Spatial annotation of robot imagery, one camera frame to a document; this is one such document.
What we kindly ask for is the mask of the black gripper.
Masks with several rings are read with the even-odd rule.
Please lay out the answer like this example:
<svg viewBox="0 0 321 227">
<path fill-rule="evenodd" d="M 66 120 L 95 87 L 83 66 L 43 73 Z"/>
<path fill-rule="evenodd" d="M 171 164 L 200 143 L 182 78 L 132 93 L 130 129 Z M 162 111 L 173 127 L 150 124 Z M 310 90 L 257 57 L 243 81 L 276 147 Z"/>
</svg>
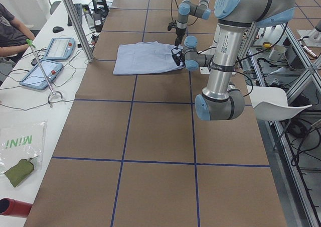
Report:
<svg viewBox="0 0 321 227">
<path fill-rule="evenodd" d="M 180 22 L 170 22 L 168 24 L 168 31 L 171 29 L 176 30 L 176 39 L 175 39 L 175 47 L 178 48 L 178 46 L 182 43 L 183 37 L 186 33 L 187 23 L 180 23 Z"/>
<path fill-rule="evenodd" d="M 177 66 L 182 66 L 184 62 L 183 50 L 176 47 L 171 49 L 172 58 Z"/>
</svg>

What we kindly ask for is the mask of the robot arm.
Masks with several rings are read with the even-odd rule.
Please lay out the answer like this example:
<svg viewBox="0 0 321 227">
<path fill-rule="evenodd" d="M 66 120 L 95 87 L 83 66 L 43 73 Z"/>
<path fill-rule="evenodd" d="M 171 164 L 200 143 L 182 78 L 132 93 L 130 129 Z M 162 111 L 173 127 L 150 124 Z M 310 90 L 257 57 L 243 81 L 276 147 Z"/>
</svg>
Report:
<svg viewBox="0 0 321 227">
<path fill-rule="evenodd" d="M 172 18 L 172 21 L 168 24 L 168 31 L 171 29 L 175 29 L 176 31 L 176 47 L 182 43 L 188 26 L 189 16 L 194 16 L 204 20 L 207 20 L 210 17 L 211 10 L 209 9 L 209 2 L 210 0 L 200 0 L 196 5 L 190 0 L 184 0 L 180 3 L 178 6 L 178 18 L 176 20 Z"/>
<path fill-rule="evenodd" d="M 293 18 L 295 0 L 216 0 L 214 14 L 218 20 L 218 35 L 213 55 L 196 51 L 197 39 L 184 37 L 188 17 L 208 19 L 211 11 L 209 0 L 195 5 L 184 0 L 178 8 L 178 19 L 168 25 L 176 29 L 175 45 L 183 44 L 182 62 L 188 70 L 208 66 L 210 75 L 207 86 L 195 98 L 195 109 L 204 121 L 232 120 L 240 116 L 245 100 L 230 78 L 242 45 L 243 34 L 252 23 L 259 28 L 287 23 Z"/>
</svg>

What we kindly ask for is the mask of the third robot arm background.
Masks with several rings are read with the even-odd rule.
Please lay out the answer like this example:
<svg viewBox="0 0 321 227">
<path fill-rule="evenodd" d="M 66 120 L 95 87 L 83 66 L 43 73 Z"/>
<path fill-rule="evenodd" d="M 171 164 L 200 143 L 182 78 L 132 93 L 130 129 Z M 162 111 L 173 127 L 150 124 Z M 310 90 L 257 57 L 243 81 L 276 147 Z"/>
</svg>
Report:
<svg viewBox="0 0 321 227">
<path fill-rule="evenodd" d="M 307 46 L 320 47 L 320 21 L 312 30 L 297 30 Z"/>
</svg>

